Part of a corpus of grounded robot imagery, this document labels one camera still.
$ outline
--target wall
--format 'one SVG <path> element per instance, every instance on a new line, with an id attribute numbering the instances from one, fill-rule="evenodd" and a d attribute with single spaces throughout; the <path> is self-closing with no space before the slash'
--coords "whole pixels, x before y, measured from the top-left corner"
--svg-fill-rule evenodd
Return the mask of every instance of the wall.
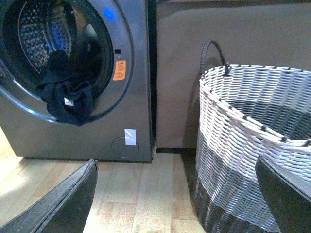
<path id="1" fill-rule="evenodd" d="M 284 1 L 158 5 L 157 147 L 195 148 L 203 45 L 217 40 L 232 64 L 311 70 L 311 4 Z M 207 68 L 219 65 L 215 51 Z"/>

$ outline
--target front-loading washing machine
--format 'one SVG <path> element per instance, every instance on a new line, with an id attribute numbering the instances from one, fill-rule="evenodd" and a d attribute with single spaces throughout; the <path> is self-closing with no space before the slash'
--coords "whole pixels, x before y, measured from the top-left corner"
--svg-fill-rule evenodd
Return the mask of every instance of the front-loading washing machine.
<path id="1" fill-rule="evenodd" d="M 96 77 L 82 126 L 59 120 L 37 94 L 57 51 Z M 16 156 L 150 162 L 156 1 L 0 0 L 0 93 L 0 126 Z"/>

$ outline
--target wicker basket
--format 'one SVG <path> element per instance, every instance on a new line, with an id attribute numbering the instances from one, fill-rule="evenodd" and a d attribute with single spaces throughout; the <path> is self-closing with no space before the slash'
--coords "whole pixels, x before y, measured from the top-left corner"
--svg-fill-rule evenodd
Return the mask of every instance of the wicker basket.
<path id="1" fill-rule="evenodd" d="M 216 45 L 223 65 L 203 72 Z M 311 72 L 229 65 L 203 50 L 196 212 L 209 233 L 280 232 L 256 178 L 259 155 L 311 182 Z"/>

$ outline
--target wooden floor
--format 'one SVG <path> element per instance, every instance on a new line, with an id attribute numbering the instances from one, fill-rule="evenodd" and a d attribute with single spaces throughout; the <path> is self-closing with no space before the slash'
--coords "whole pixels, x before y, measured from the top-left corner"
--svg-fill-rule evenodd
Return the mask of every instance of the wooden floor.
<path id="1" fill-rule="evenodd" d="M 15 157 L 0 128 L 0 226 L 39 200 L 84 162 Z M 151 164 L 99 162 L 84 233 L 204 233 L 193 212 L 183 159 Z"/>

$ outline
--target basket handle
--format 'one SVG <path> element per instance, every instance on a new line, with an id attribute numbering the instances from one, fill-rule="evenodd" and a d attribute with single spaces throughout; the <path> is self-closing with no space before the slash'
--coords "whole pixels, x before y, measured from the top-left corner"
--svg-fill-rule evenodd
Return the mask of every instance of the basket handle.
<path id="1" fill-rule="evenodd" d="M 201 57 L 201 65 L 200 65 L 200 74 L 202 75 L 204 73 L 206 54 L 207 54 L 207 51 L 208 51 L 210 44 L 213 44 L 216 46 L 216 48 L 219 52 L 219 55 L 220 55 L 220 59 L 222 61 L 222 65 L 225 66 L 225 76 L 227 76 L 230 72 L 229 71 L 229 63 L 225 60 L 224 54 L 223 54 L 218 42 L 215 40 L 208 41 L 203 47 L 202 57 Z"/>

